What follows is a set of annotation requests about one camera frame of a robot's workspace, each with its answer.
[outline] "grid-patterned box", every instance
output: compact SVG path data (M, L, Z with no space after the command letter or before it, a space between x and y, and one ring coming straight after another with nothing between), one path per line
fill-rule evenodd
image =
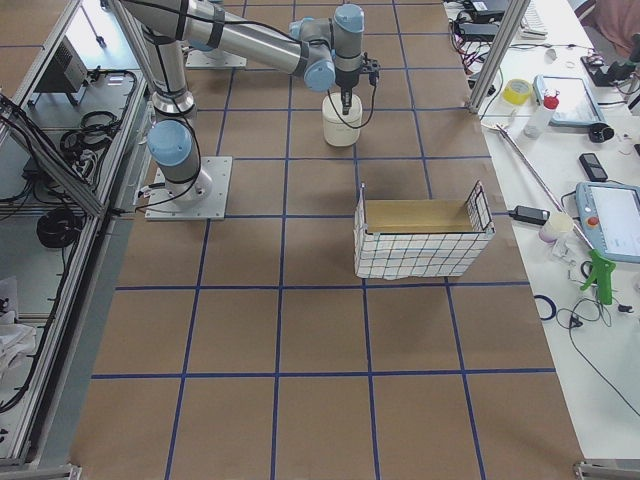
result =
M374 206L376 212L387 209L394 224L370 225L367 210ZM365 200L363 184L355 215L356 275L387 280L460 276L494 235L480 182L466 201L457 202Z

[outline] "blue joint cap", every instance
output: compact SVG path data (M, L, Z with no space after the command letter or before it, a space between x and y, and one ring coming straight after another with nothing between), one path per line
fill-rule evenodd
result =
M314 92L326 92L336 81L336 71L329 60L318 60L304 72L304 83Z
M296 40L300 40L300 29L302 28L302 24L310 20L313 20L313 17L304 17L302 20L298 20L297 22L291 22L289 24L289 35Z
M202 43L197 40L189 40L189 45L191 45L196 50L200 50L201 52L210 52L211 50L213 50L213 47L210 47L206 43Z
M147 135L147 146L156 161L165 167L175 167L191 153L191 133L175 120L157 123Z
M336 8L333 19L347 32L364 32L364 12L359 6L353 3L346 3Z

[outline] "power adapter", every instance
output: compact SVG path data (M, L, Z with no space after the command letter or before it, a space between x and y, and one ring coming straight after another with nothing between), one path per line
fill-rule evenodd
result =
M580 319L578 318L577 315L572 314L571 315L571 320L569 320L569 328L578 328L581 327L582 325L584 325Z
M549 211L518 205L513 210L509 210L509 216L519 222L544 225L549 219Z

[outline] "smartphone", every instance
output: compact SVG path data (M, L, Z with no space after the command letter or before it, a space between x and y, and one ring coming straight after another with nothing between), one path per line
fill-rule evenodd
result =
M583 153L579 157L582 168L592 182L606 182L609 178L595 153Z

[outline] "table surface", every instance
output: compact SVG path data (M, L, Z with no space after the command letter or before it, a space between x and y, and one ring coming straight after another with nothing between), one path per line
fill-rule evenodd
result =
M509 49L501 65L504 83L512 78L532 82L537 74L588 79L579 57L587 51L582 47L589 47L591 43L569 4L535 0L535 6L549 30L545 43L554 45L557 59L552 61L544 46L526 51ZM516 37L513 43L523 42L527 41ZM621 99L614 87L596 88L590 82L589 85L598 102ZM596 153L610 179L640 184L640 157L633 149L634 143L640 143L640 118L632 116L625 105L602 107L616 136L604 144L594 144L584 130L578 129L550 127L538 140L522 135L528 117L536 108L532 99L515 110L501 98L488 104L489 100L485 101L480 109L486 110L483 125L508 124L511 136L557 197L575 190L578 182L588 181L578 162L578 156L584 152ZM511 147L489 128L484 128L484 134L507 207L526 205L553 210L553 204ZM575 214L572 198L567 199L567 205L569 213ZM550 297L558 308L572 308L583 296L572 280L582 278L579 265L587 259L586 248L572 236L567 242L568 256L560 259L552 247L538 238L538 227L519 222L513 222L513 227L533 292ZM637 264L618 263L612 277L614 297L636 310L640 309L640 295L633 285L639 275ZM541 316L549 314L544 302L538 304L538 309ZM572 331L573 340L584 356L640 410L640 384L636 381L640 370L638 314L618 313L615 302L608 310L610 327L601 321L585 322L582 328ZM594 313L587 307L580 311L586 315ZM561 320L566 325L567 315L561 316ZM545 322L545 334L585 457L638 458L640 416L589 366L572 345L566 329L550 320Z

